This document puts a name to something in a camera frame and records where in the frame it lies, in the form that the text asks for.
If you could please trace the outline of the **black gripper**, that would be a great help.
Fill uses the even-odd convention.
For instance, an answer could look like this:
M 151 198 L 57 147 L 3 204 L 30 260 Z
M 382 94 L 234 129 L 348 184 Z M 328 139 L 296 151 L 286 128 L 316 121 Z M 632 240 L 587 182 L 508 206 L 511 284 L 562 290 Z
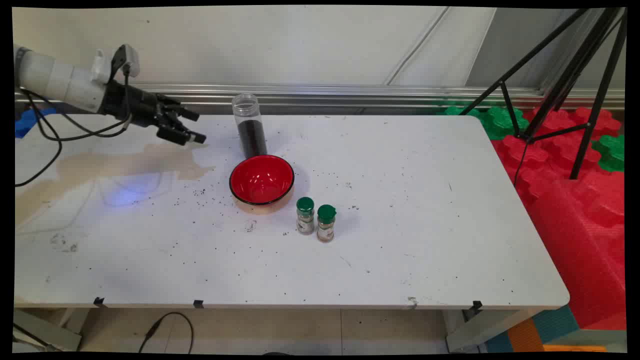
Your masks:
M 114 116 L 119 121 L 128 119 L 131 124 L 143 128 L 156 126 L 158 138 L 177 145 L 185 146 L 188 142 L 205 143 L 205 134 L 189 130 L 179 120 L 167 122 L 165 114 L 169 113 L 194 122 L 201 116 L 187 109 L 178 100 L 160 93 L 126 86 L 116 80 L 105 85 L 103 115 Z

